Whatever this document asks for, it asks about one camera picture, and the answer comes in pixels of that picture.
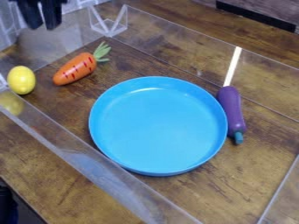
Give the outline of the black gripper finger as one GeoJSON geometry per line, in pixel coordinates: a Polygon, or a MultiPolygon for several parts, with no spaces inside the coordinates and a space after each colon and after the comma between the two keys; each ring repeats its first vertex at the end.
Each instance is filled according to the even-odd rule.
{"type": "Polygon", "coordinates": [[[62,24],[62,5],[64,0],[42,0],[42,13],[48,30],[62,24]]]}
{"type": "Polygon", "coordinates": [[[43,25],[43,17],[38,3],[39,0],[16,0],[19,10],[23,14],[24,22],[33,30],[43,25]]]}

